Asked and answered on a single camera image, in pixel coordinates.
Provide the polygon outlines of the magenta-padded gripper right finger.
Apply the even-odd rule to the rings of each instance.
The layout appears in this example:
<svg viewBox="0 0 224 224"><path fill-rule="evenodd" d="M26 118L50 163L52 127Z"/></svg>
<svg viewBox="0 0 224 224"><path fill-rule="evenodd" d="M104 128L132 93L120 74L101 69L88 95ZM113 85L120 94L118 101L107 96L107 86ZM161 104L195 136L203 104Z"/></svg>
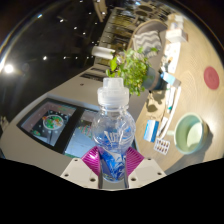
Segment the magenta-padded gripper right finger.
<svg viewBox="0 0 224 224"><path fill-rule="evenodd" d="M126 151L124 183L127 189L143 187L165 176L154 159L145 158L133 148Z"/></svg>

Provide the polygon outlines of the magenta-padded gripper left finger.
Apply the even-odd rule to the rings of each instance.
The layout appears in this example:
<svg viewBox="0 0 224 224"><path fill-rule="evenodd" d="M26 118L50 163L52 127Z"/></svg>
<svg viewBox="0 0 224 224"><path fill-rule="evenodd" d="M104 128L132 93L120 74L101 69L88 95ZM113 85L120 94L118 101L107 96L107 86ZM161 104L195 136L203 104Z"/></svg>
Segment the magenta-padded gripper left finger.
<svg viewBox="0 0 224 224"><path fill-rule="evenodd" d="M73 158L61 177L84 188L100 189L102 173L97 147L91 148L81 158Z"/></svg>

